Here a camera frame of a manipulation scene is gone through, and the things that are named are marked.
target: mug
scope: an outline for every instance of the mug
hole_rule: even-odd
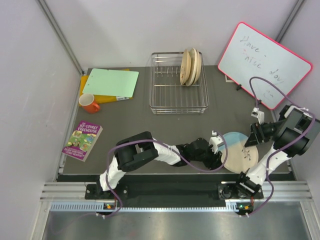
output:
[[[95,101],[95,96],[89,93],[84,93],[79,97],[79,104],[90,114],[100,110],[100,106]]]

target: mug handle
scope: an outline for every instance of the mug handle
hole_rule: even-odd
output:
[[[95,102],[92,103],[92,106],[93,106],[95,112],[98,112],[100,110],[100,106],[97,103],[95,103]]]

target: green folder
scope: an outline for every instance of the green folder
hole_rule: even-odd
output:
[[[84,94],[131,98],[134,95],[139,72],[92,69],[83,89]]]

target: wall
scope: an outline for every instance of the wall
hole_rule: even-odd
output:
[[[79,75],[35,0],[0,8],[0,235],[27,239],[60,156]]]
[[[312,72],[293,91],[290,97],[300,106],[308,108],[320,118],[320,2],[307,0],[288,33],[283,45],[313,63]],[[320,212],[320,136],[302,156],[295,157],[293,164],[301,180],[307,180]]]
[[[81,66],[145,67],[194,47],[215,65],[237,23],[275,38],[292,0],[47,0]]]

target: dish rack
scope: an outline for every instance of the dish rack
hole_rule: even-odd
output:
[[[149,105],[154,114],[203,114],[209,105],[203,65],[200,78],[191,86],[180,85],[183,52],[151,55]]]

